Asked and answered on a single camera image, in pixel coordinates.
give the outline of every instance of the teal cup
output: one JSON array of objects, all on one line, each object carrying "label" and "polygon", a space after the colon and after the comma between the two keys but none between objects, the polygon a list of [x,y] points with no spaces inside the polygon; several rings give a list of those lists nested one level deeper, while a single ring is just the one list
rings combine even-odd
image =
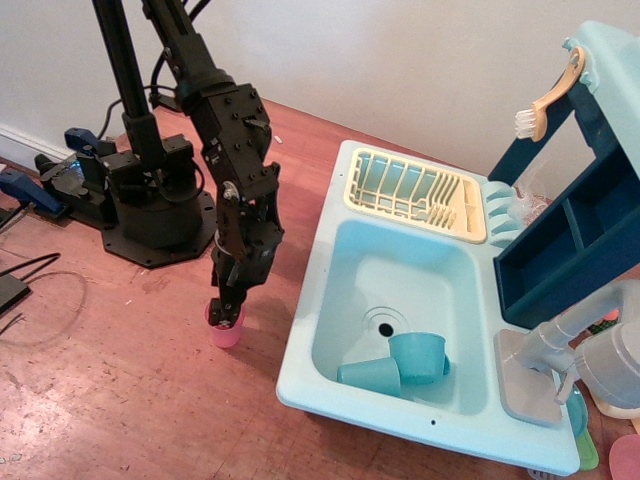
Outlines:
[{"label": "teal cup", "polygon": [[402,333],[391,337],[389,349],[400,370],[401,381],[427,384],[442,380],[450,370],[444,344],[444,337],[428,332]]},{"label": "teal cup", "polygon": [[338,367],[338,382],[372,392],[400,396],[400,372],[391,357]]}]

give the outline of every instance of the light blue sink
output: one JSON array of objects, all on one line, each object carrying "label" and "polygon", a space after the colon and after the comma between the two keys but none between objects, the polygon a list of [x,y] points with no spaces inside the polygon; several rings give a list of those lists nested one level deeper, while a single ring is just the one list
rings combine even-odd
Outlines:
[{"label": "light blue sink", "polygon": [[[559,425],[541,427],[501,406],[493,337],[517,328],[501,317],[493,258],[502,249],[492,244],[491,228],[487,241],[470,243],[351,208],[344,193],[354,152],[362,147],[345,142],[340,149],[278,397],[294,408],[436,447],[559,475],[577,471],[564,407]],[[446,338],[451,372],[441,382],[403,385],[398,398],[336,381],[340,365],[388,356],[388,336],[413,331]]]}]

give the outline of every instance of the pink cup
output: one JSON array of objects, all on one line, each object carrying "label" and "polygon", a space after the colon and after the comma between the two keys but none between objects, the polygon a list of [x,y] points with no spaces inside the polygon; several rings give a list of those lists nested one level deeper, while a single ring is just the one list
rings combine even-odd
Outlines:
[{"label": "pink cup", "polygon": [[[209,305],[205,306],[204,309],[204,318],[209,323]],[[238,340],[240,340],[240,336],[242,335],[242,324],[244,322],[244,307],[240,309],[240,315],[238,316],[238,320],[233,327],[224,327],[221,325],[216,325],[211,327],[211,331],[213,332],[213,343],[216,347],[219,348],[230,348],[233,347]]]}]

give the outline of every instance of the white wall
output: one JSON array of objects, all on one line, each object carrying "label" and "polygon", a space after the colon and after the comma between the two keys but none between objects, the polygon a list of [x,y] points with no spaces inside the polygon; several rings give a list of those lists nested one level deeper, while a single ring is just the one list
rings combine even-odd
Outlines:
[{"label": "white wall", "polygon": [[[124,3],[146,83],[161,46]],[[487,174],[587,19],[640,35],[636,0],[214,0],[196,29],[264,98]],[[66,128],[97,132],[117,89],[89,0],[1,2],[0,51],[0,156],[30,166],[34,148],[64,155]],[[578,140],[554,139],[547,195],[591,159]]]}]

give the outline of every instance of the wooden floor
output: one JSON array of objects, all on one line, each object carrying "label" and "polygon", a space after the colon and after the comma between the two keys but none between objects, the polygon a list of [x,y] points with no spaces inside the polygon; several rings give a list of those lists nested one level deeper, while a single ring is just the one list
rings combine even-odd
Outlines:
[{"label": "wooden floor", "polygon": [[[240,343],[216,348],[203,310],[209,250],[145,270],[103,251],[100,233],[29,213],[0,232],[0,269],[50,252],[33,293],[0,319],[3,479],[527,479],[522,468],[440,450],[281,405],[275,383],[340,142],[398,147],[267,103],[282,164],[286,229],[267,284],[250,291]],[[163,111],[162,134],[189,121]],[[213,190],[213,182],[207,188]],[[4,196],[0,206],[11,205]],[[598,469],[631,423],[589,401]]]}]

